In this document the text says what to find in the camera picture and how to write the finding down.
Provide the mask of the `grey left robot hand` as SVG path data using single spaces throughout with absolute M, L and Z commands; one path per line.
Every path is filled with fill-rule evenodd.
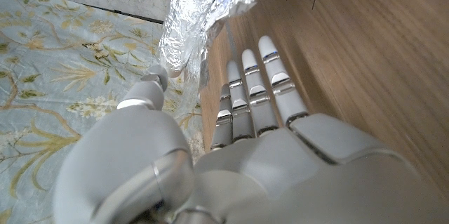
M 310 114 L 273 41 L 229 61 L 210 152 L 162 110 L 154 66 L 65 158 L 56 223 L 447 223 L 448 204 L 376 138 Z

